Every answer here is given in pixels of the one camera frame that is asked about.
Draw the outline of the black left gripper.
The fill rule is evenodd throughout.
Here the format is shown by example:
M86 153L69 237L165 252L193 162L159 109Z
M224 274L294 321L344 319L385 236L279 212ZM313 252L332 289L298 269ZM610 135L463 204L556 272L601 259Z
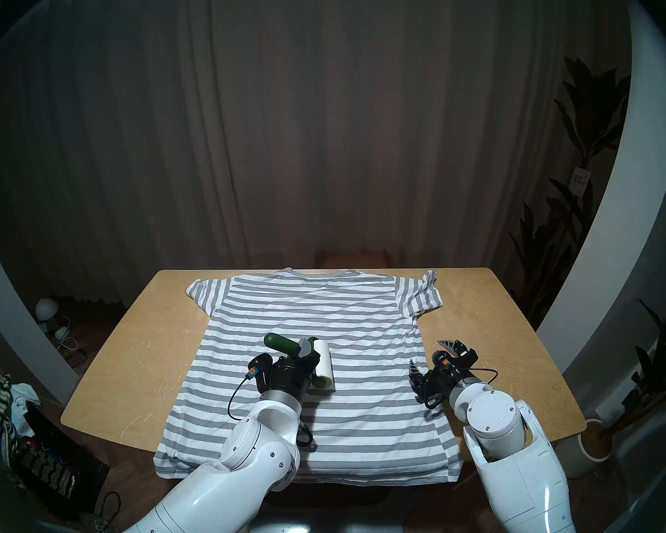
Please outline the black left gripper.
M290 396L304 396L309 387L309 377L316 375L320 354L310 350L305 358L279 358L263 368L263 391L285 392Z

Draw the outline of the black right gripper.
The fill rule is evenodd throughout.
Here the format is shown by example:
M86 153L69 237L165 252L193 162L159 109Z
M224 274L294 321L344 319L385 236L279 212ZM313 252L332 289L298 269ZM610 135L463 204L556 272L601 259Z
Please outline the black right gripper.
M410 385L417 398L425 400L426 407L437 407L450 397L455 401L472 384L472 354L467 353L467 346L460 340L438 340L437 345L431 371L423 374L412 359L409 361Z

